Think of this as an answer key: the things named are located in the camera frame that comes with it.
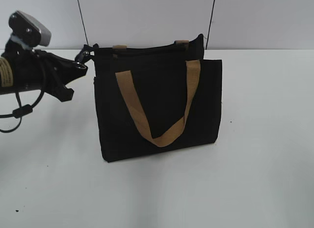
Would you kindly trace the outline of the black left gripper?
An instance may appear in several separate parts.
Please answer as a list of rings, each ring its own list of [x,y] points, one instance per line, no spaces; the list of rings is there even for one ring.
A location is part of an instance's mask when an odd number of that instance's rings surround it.
[[[62,58],[43,50],[32,51],[30,89],[40,90],[61,102],[72,100],[74,90],[66,85],[86,75],[88,67],[84,64],[94,60],[94,55],[91,53],[98,48],[98,44],[92,47],[84,45],[75,60]]]

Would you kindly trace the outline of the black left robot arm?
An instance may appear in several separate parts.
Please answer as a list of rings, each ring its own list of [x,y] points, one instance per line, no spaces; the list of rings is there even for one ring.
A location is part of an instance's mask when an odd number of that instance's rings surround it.
[[[9,40],[1,55],[5,63],[0,66],[1,75],[8,78],[0,78],[0,93],[42,89],[61,102],[70,101],[74,91],[66,84],[86,75],[85,63],[92,59],[89,51],[85,45],[75,60],[69,60],[43,50],[25,50]]]

